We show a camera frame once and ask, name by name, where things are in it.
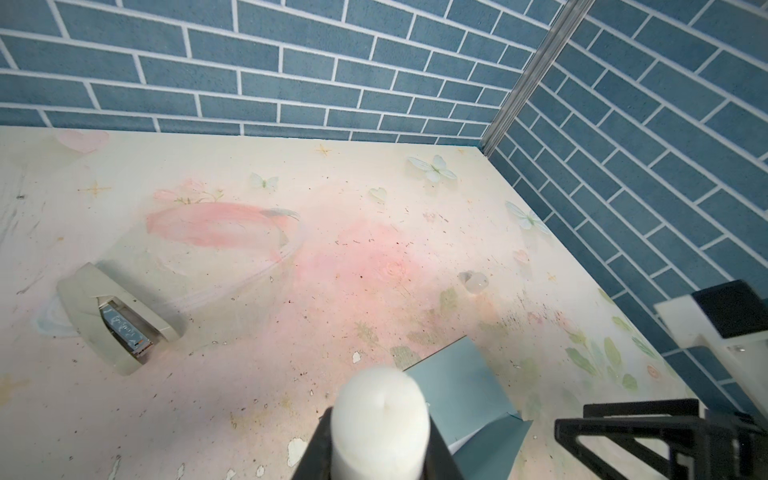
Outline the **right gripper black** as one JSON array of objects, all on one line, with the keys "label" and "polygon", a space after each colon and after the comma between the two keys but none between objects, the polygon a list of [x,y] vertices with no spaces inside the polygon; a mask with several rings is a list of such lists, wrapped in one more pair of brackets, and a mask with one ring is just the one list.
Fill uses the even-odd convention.
[{"label": "right gripper black", "polygon": [[666,479],[765,479],[767,430],[752,416],[700,411],[696,399],[587,404],[554,422],[557,443],[600,479],[627,476],[590,450],[605,438]]}]

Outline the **teal envelope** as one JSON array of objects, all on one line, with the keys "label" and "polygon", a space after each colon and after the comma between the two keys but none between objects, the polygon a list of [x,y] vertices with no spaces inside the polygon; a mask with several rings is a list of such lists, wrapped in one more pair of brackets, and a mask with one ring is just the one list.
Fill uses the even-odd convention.
[{"label": "teal envelope", "polygon": [[480,350],[464,336],[408,367],[446,445],[475,432],[452,455],[466,479],[507,479],[531,423],[521,418]]}]

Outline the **white letter with blue border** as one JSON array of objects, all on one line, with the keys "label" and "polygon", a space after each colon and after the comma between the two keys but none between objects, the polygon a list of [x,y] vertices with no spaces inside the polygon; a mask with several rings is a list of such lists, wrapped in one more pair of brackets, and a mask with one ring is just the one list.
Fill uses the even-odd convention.
[{"label": "white letter with blue border", "polygon": [[466,435],[465,437],[451,443],[448,446],[451,455],[455,455],[467,442],[469,442],[475,436],[475,432]]}]

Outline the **white glue stick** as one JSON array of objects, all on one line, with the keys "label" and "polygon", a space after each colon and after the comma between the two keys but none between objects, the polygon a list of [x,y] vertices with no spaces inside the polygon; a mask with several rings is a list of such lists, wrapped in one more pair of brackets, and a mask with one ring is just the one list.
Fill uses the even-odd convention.
[{"label": "white glue stick", "polygon": [[419,479],[430,417],[417,383],[403,371],[376,366],[340,389],[330,417],[333,479]]}]

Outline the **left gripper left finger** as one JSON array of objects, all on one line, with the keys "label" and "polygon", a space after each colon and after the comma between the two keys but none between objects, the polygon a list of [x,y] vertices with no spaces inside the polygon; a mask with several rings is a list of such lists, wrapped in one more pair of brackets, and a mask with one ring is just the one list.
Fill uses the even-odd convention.
[{"label": "left gripper left finger", "polygon": [[325,410],[319,424],[302,455],[293,480],[330,480],[332,460],[331,415],[332,407]]}]

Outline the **clear glue stick cap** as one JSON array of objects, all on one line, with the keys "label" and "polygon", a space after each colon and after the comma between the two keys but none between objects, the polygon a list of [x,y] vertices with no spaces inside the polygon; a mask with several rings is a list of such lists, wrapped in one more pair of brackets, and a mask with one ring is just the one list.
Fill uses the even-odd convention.
[{"label": "clear glue stick cap", "polygon": [[485,274],[478,271],[462,271],[458,278],[468,293],[477,295],[485,290],[489,285],[489,280]]}]

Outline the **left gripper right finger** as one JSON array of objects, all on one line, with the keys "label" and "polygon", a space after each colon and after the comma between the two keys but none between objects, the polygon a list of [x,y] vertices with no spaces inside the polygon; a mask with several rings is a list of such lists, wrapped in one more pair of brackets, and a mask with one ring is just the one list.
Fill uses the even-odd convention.
[{"label": "left gripper right finger", "polygon": [[435,422],[430,420],[427,444],[427,480],[463,480],[452,454]]}]

